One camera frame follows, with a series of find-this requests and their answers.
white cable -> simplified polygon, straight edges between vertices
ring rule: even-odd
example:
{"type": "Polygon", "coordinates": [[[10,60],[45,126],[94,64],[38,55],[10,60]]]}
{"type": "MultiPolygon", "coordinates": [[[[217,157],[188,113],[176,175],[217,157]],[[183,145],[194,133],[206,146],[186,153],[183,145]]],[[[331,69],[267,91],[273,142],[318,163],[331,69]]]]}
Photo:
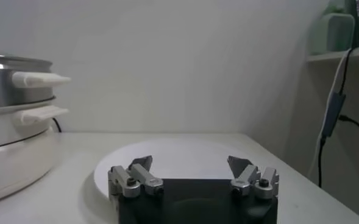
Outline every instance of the white cable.
{"type": "Polygon", "coordinates": [[[330,90],[330,93],[328,94],[327,106],[326,106],[326,108],[325,108],[325,113],[324,113],[324,117],[323,117],[323,123],[322,123],[322,125],[321,125],[321,129],[320,129],[320,132],[319,132],[318,139],[317,139],[317,141],[316,141],[315,152],[314,152],[314,154],[313,154],[313,159],[312,159],[312,162],[311,162],[311,166],[310,166],[309,171],[308,171],[308,173],[307,173],[307,178],[310,178],[310,175],[312,174],[313,169],[315,168],[315,165],[316,165],[316,156],[317,156],[318,153],[319,153],[321,133],[322,133],[323,128],[324,128],[324,125],[325,125],[325,117],[327,116],[327,113],[328,113],[328,109],[329,109],[331,97],[332,97],[332,94],[333,94],[333,90],[335,89],[335,83],[336,83],[336,81],[338,80],[339,72],[340,72],[340,69],[341,69],[341,67],[342,67],[342,65],[343,65],[343,61],[344,61],[344,59],[347,57],[347,55],[348,55],[348,53],[349,53],[350,51],[352,51],[351,48],[344,53],[342,59],[341,59],[340,62],[339,62],[338,69],[336,69],[336,73],[335,73],[335,77],[333,78],[333,83],[332,83],[332,86],[331,86],[331,90],[330,90]]]}

white appliance base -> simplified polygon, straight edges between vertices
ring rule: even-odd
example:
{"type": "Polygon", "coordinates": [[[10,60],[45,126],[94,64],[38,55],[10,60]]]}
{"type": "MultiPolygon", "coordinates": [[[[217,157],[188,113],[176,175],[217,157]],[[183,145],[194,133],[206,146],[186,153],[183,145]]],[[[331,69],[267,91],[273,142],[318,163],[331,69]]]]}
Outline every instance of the white appliance base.
{"type": "Polygon", "coordinates": [[[42,177],[54,163],[57,141],[48,130],[25,141],[0,147],[0,198],[42,177]]]}

green container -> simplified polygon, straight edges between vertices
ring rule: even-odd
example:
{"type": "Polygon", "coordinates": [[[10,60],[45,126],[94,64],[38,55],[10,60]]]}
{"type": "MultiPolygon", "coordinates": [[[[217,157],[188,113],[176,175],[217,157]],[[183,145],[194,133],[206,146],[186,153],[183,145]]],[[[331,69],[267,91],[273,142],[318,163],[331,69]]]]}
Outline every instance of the green container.
{"type": "Polygon", "coordinates": [[[354,37],[355,21],[352,15],[330,13],[313,27],[309,48],[311,55],[348,50],[354,37]]]}

metal bracket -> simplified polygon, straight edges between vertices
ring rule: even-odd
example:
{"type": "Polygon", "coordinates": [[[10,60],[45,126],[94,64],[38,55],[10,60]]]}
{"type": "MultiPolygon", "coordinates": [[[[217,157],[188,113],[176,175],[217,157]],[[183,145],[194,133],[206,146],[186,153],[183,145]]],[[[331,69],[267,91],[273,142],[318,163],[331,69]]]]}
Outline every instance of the metal bracket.
{"type": "Polygon", "coordinates": [[[145,192],[149,195],[161,195],[163,193],[163,180],[154,177],[142,165],[133,164],[129,167],[130,176],[144,185],[145,192]]]}
{"type": "Polygon", "coordinates": [[[254,165],[248,165],[240,176],[233,179],[230,184],[232,193],[237,196],[247,196],[250,193],[251,184],[260,179],[260,171],[254,165]]]}
{"type": "Polygon", "coordinates": [[[132,178],[122,166],[113,166],[108,171],[108,190],[110,195],[122,194],[126,198],[140,195],[140,182],[132,178]]]}
{"type": "Polygon", "coordinates": [[[255,196],[260,199],[271,199],[278,196],[279,174],[273,168],[267,167],[259,182],[254,186],[255,196]]]}

stainless steel pot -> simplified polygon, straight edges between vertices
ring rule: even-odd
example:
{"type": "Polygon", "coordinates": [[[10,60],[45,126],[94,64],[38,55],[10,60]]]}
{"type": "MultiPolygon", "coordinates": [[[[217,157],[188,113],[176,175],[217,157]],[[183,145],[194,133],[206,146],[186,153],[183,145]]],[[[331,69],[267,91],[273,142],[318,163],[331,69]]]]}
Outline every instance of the stainless steel pot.
{"type": "Polygon", "coordinates": [[[0,107],[54,98],[52,87],[69,78],[51,73],[50,61],[0,55],[0,107]]]}

